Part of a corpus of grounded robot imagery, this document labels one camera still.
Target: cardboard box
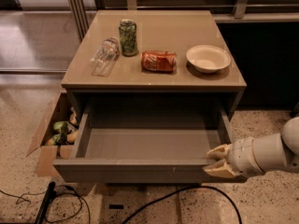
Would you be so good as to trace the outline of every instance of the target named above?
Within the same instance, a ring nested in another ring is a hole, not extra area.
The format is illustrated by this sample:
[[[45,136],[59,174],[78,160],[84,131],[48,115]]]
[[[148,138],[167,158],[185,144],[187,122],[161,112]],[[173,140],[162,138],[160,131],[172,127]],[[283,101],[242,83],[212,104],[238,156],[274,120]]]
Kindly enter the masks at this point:
[[[66,91],[61,91],[59,95],[51,100],[46,108],[27,152],[28,157],[38,148],[41,148],[36,167],[37,176],[59,176],[53,167],[54,160],[68,159],[71,155],[73,145],[60,147],[44,146],[45,142],[54,135],[53,124],[57,121],[69,120],[71,106]]]

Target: green can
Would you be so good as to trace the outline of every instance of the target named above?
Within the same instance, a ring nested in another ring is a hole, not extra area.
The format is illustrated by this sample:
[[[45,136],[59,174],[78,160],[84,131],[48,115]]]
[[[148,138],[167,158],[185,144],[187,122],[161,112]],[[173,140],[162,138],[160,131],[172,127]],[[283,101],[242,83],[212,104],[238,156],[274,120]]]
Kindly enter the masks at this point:
[[[137,25],[133,20],[120,21],[120,43],[123,56],[135,56],[138,53],[136,31]]]

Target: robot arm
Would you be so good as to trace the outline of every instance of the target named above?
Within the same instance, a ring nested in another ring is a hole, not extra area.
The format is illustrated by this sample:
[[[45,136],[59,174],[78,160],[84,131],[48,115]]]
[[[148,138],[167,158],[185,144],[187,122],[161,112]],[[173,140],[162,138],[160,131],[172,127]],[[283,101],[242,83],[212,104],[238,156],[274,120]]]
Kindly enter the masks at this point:
[[[203,168],[213,176],[251,177],[274,170],[299,173],[299,117],[290,119],[281,134],[239,139],[211,149],[206,156],[216,160]]]

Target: bowl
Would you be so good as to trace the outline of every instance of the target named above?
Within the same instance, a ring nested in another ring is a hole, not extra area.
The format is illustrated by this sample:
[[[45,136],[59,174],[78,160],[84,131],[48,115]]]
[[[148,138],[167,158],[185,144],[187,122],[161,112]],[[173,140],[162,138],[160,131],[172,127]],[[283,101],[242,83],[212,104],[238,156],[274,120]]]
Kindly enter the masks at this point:
[[[232,59],[224,50],[209,45],[200,45],[187,51],[187,60],[202,73],[214,73],[229,66]]]

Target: concrete floor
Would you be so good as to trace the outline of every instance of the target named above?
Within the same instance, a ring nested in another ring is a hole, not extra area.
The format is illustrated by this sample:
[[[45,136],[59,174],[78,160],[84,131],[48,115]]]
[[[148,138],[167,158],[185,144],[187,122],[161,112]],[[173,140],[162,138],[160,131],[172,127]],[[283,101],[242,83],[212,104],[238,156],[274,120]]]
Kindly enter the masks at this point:
[[[67,68],[78,39],[69,13],[22,13],[0,11],[0,68]],[[62,76],[0,75],[0,190],[20,196],[41,193],[50,181],[64,184],[60,177],[37,177],[40,150],[26,157],[31,138],[47,103],[60,91]],[[289,111],[236,111],[232,120],[234,138],[261,137],[279,132],[290,119]],[[119,224],[138,207],[181,187],[106,186],[69,184],[85,198],[91,223]],[[270,172],[244,184],[205,184],[227,193],[235,202],[243,223],[298,223],[299,175]],[[26,196],[31,203],[0,193],[0,223],[33,223],[43,194]],[[111,209],[112,204],[123,205]],[[79,208],[76,198],[55,201],[49,220],[72,215]],[[87,208],[61,223],[88,223]],[[233,207],[219,193],[192,189],[156,203],[130,223],[193,224],[238,223]]]

